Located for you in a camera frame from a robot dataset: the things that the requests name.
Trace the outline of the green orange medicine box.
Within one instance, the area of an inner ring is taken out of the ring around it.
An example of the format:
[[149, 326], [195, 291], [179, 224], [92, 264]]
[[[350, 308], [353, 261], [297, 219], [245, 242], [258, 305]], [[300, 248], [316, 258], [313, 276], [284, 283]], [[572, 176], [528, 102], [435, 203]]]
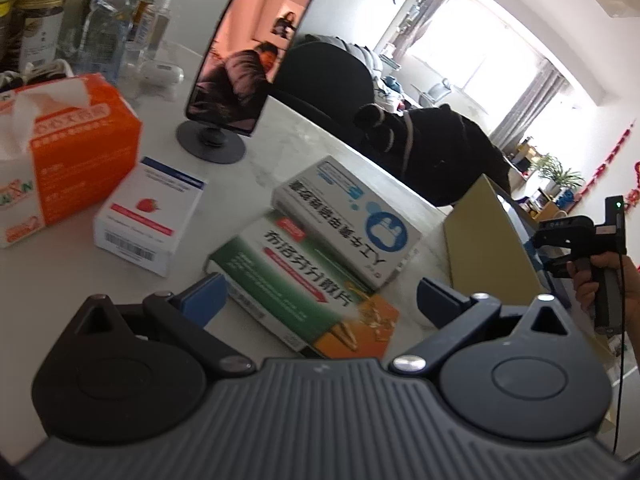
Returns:
[[399, 318], [326, 246], [274, 210], [214, 250], [206, 269], [224, 274], [229, 297], [306, 358], [380, 360]]

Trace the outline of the small white red medicine box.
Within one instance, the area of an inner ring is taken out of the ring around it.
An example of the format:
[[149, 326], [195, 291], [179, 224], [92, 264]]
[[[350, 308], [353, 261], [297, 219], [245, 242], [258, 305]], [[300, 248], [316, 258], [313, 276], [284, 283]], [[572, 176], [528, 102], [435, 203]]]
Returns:
[[94, 217], [94, 244], [164, 278], [206, 184], [142, 158]]

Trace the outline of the white blue rabbit medicine box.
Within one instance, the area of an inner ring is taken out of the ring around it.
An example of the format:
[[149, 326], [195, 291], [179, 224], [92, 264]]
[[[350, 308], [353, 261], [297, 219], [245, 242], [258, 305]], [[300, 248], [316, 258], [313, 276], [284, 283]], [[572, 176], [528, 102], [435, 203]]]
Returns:
[[373, 289], [393, 279], [421, 239], [406, 218], [331, 156], [279, 185], [272, 206], [323, 238]]

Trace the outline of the large tan cardboard box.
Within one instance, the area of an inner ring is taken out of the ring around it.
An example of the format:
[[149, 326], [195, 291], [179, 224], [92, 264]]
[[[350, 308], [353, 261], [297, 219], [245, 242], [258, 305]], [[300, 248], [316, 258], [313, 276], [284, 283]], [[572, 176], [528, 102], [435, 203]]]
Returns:
[[544, 270], [562, 250], [536, 248], [538, 223], [488, 177], [481, 176], [444, 222], [452, 287], [465, 295], [487, 292], [507, 306], [527, 306], [551, 294], [569, 308], [566, 281]]

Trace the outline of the green potted plant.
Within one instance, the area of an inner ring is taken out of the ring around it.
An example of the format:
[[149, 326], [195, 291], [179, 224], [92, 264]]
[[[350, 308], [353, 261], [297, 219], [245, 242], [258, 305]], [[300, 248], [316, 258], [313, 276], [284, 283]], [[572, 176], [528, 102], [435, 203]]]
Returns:
[[562, 190], [579, 190], [585, 183], [582, 175], [574, 170], [565, 169], [562, 162], [550, 154], [542, 156], [533, 164], [537, 174], [548, 181], [544, 192], [551, 196], [558, 196]]

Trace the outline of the black fluffy coat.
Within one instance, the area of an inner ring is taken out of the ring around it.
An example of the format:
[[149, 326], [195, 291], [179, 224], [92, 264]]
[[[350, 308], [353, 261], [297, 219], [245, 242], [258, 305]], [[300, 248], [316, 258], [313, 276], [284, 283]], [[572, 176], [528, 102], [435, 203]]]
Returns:
[[434, 206], [457, 203], [480, 177], [510, 193], [510, 166], [471, 119], [447, 104], [397, 115], [361, 107], [354, 124], [360, 152]]

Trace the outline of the white office chair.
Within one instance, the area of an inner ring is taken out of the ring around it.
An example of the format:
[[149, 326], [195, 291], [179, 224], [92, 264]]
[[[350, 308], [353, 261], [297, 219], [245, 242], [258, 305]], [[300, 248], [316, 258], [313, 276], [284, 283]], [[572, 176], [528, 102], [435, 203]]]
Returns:
[[434, 107], [451, 93], [449, 81], [444, 78], [426, 91], [421, 91], [418, 102], [422, 107]]

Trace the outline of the orange tissue pack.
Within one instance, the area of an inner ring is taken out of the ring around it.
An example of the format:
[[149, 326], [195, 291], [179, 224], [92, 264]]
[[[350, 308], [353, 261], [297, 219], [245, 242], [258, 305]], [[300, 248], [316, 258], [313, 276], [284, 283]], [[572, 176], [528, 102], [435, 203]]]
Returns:
[[1, 95], [1, 246], [105, 200], [138, 160], [142, 122], [102, 75]]

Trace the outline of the smartphone on stand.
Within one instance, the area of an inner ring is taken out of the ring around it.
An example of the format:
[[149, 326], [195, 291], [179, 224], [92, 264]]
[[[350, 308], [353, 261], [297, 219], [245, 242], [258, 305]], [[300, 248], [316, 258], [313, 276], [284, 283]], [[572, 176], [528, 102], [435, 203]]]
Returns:
[[186, 121], [176, 131], [191, 155], [239, 162], [273, 79], [312, 0], [229, 0], [195, 77]]

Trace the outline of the white earbuds case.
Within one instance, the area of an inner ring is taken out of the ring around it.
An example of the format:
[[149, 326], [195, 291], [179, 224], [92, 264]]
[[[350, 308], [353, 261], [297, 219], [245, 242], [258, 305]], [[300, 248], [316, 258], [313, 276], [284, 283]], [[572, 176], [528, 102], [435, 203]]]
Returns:
[[183, 82], [184, 71], [176, 64], [151, 60], [140, 65], [139, 76], [146, 84], [168, 88]]

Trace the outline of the black dining chair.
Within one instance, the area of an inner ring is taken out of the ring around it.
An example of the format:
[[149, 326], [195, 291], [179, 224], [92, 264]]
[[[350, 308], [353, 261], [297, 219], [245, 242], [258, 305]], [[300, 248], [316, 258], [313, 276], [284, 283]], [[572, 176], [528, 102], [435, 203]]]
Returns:
[[361, 107], [374, 102], [367, 67], [346, 51], [321, 41], [298, 44], [288, 51], [270, 96], [351, 148], [363, 137], [354, 117]]

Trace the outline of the small spray bottle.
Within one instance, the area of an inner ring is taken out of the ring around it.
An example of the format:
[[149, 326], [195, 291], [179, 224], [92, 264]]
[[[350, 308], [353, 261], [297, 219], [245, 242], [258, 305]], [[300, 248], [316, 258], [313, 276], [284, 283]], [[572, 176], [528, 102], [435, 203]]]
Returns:
[[165, 35], [171, 18], [171, 0], [155, 0], [153, 6], [153, 19], [148, 40], [146, 40], [145, 56], [155, 58], [160, 42]]

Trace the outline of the clear water bottle vase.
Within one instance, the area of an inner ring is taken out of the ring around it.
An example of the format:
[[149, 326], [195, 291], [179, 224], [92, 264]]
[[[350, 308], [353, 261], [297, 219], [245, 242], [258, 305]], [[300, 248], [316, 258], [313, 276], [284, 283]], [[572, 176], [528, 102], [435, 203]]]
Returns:
[[140, 0], [91, 0], [77, 53], [77, 71], [116, 84]]

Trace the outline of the glass jar gold lid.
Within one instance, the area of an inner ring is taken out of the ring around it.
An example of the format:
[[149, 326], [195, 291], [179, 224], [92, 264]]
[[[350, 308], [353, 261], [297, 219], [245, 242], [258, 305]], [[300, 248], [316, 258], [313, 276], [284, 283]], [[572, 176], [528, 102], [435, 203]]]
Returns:
[[16, 0], [12, 11], [11, 67], [43, 66], [54, 59], [64, 0]]

